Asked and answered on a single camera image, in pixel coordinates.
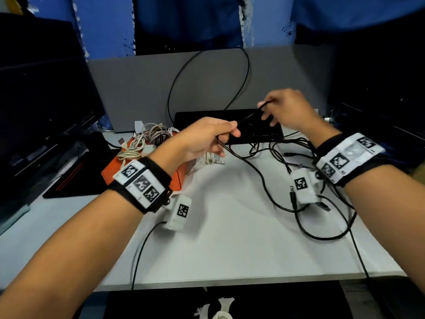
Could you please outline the orange box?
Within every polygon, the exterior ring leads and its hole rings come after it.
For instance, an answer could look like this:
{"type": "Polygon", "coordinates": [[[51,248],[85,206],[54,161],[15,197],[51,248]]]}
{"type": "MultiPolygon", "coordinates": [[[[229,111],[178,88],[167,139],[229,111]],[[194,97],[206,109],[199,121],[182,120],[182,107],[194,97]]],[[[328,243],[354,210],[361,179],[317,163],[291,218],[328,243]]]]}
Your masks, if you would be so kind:
{"type": "MultiPolygon", "coordinates": [[[[113,181],[113,176],[118,171],[122,170],[129,162],[136,158],[147,156],[157,147],[156,144],[146,141],[144,134],[133,134],[128,140],[121,138],[118,140],[118,143],[118,154],[101,172],[104,181],[108,185],[113,181]]],[[[174,192],[180,191],[183,188],[188,166],[189,163],[185,162],[174,172],[170,183],[170,188],[174,192]]]]}

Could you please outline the person's right forearm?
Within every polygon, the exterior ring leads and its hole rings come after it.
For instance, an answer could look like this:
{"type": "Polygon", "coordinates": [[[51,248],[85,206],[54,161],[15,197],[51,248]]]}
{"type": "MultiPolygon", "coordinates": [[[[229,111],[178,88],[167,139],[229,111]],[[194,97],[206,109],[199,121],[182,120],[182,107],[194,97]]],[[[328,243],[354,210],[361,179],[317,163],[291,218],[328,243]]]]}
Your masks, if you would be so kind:
{"type": "Polygon", "coordinates": [[[391,165],[345,187],[370,233],[425,294],[425,185],[391,165]]]}

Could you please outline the large black monitor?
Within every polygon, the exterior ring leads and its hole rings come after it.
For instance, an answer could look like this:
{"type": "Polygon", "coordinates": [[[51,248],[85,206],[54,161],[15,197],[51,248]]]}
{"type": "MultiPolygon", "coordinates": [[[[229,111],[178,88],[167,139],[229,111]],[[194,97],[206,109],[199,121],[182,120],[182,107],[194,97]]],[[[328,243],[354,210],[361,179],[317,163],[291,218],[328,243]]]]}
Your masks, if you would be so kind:
{"type": "Polygon", "coordinates": [[[0,213],[60,168],[69,130],[104,114],[73,25],[0,13],[0,213]]]}

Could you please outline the black wristband with markers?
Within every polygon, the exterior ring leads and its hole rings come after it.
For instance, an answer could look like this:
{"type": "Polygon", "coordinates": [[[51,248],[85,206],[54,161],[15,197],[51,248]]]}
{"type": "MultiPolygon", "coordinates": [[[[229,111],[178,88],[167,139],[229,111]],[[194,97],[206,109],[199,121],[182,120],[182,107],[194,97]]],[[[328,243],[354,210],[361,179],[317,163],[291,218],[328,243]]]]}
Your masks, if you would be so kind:
{"type": "Polygon", "coordinates": [[[333,136],[316,149],[316,154],[316,169],[339,187],[379,166],[396,166],[385,148],[361,133],[333,136]]]}
{"type": "Polygon", "coordinates": [[[108,189],[142,214],[157,212],[167,201],[171,176],[148,157],[133,160],[113,176],[108,189]]]}

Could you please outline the grey partition panel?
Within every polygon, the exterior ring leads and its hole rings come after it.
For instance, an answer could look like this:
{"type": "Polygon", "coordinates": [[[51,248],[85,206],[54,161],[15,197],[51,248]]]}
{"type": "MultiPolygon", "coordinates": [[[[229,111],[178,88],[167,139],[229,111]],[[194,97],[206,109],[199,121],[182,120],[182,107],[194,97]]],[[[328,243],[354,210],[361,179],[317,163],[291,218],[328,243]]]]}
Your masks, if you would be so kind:
{"type": "Polygon", "coordinates": [[[289,45],[109,58],[88,62],[116,133],[134,122],[172,124],[177,112],[256,108],[268,92],[300,90],[324,113],[336,50],[289,45]]]}

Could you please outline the black left wristband with markers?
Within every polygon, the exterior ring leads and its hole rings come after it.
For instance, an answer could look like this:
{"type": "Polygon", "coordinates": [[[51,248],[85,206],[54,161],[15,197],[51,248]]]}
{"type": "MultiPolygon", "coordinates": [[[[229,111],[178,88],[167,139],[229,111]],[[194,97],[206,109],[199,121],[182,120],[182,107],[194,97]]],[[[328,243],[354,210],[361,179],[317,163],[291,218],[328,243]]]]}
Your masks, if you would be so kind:
{"type": "Polygon", "coordinates": [[[113,176],[108,189],[142,214],[157,212],[167,201],[171,176],[148,157],[133,160],[113,176]]]}

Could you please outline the person's right hand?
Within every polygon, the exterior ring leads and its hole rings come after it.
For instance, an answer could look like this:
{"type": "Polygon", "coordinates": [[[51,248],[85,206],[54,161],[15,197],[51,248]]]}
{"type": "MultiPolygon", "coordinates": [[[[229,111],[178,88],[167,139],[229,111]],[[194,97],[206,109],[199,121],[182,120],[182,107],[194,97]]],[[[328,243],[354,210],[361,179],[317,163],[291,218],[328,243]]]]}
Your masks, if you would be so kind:
{"type": "Polygon", "coordinates": [[[341,131],[324,121],[311,107],[299,90],[281,89],[271,91],[265,99],[280,100],[280,125],[305,135],[317,148],[341,131]]]}

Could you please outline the black right wristband with markers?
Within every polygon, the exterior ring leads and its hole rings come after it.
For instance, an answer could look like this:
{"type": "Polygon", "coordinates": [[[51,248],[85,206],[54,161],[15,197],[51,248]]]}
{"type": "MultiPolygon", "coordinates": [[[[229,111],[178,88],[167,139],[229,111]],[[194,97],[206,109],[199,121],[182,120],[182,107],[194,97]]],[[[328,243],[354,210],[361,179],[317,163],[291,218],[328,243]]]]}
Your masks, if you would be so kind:
{"type": "Polygon", "coordinates": [[[396,166],[385,148],[361,133],[333,136],[316,149],[316,154],[316,169],[339,187],[379,166],[396,166]]]}

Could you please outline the person's black printed shirt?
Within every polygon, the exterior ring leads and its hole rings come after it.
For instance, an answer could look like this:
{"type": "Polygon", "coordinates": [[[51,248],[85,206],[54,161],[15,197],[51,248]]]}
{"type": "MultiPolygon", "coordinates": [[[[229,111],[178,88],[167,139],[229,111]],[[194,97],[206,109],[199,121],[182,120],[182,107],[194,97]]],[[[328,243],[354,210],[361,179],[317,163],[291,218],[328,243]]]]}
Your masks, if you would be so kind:
{"type": "Polygon", "coordinates": [[[353,319],[337,281],[117,291],[103,319],[353,319]]]}

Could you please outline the black pad with orange stripe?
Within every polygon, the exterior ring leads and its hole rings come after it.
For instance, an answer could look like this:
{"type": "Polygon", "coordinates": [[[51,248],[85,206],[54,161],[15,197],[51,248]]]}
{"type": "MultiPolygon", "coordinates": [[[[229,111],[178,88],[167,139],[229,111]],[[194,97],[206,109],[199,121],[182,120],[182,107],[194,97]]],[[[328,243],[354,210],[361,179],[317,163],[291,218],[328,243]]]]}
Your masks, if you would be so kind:
{"type": "Polygon", "coordinates": [[[111,149],[101,132],[84,131],[67,136],[82,142],[87,151],[42,195],[43,198],[69,198],[103,193],[107,184],[102,171],[119,150],[111,149]]]}

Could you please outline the person's left forearm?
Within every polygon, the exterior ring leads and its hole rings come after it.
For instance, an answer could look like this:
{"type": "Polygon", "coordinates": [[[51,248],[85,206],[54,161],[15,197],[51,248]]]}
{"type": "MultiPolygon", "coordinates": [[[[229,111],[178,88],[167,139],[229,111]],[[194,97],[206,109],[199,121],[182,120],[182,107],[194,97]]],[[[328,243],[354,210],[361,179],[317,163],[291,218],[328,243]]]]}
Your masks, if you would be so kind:
{"type": "Polygon", "coordinates": [[[107,190],[38,249],[0,296],[0,319],[72,319],[140,224],[140,204],[107,190]]]}

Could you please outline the person's left hand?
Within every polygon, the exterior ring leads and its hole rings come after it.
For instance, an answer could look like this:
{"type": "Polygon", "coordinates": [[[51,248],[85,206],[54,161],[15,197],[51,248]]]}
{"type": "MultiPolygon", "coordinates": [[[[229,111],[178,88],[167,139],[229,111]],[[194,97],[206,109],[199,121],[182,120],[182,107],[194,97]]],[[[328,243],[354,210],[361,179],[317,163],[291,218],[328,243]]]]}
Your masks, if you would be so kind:
{"type": "Polygon", "coordinates": [[[184,162],[202,157],[206,153],[209,139],[206,132],[207,118],[212,117],[204,117],[191,124],[160,145],[148,157],[170,176],[184,162]]]}

